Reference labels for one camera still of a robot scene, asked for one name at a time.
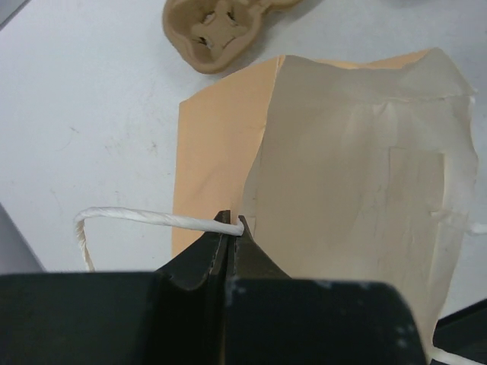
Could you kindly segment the brown paper bag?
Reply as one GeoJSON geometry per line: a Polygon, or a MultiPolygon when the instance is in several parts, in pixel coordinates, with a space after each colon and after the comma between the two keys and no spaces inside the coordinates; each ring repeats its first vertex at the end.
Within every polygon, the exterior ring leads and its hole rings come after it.
{"type": "Polygon", "coordinates": [[[429,358],[465,364],[433,331],[469,223],[478,157],[474,91],[443,50],[365,65],[280,56],[179,107],[171,214],[89,208],[172,228],[174,253],[199,231],[239,234],[247,217],[267,254],[297,278],[371,279],[412,307],[429,358]]]}

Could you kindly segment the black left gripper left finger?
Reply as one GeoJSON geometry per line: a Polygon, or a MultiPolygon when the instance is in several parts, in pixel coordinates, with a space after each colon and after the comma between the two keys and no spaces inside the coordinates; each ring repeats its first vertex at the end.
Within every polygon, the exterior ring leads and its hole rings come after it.
{"type": "Polygon", "coordinates": [[[156,271],[1,277],[3,364],[217,364],[228,236],[156,271]]]}

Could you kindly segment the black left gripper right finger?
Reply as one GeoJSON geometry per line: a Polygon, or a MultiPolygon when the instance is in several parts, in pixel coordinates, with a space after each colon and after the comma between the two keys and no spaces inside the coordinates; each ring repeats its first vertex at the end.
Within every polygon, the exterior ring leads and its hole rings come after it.
{"type": "Polygon", "coordinates": [[[227,236],[226,364],[424,364],[411,310],[377,281],[291,278],[245,233],[227,236]]]}

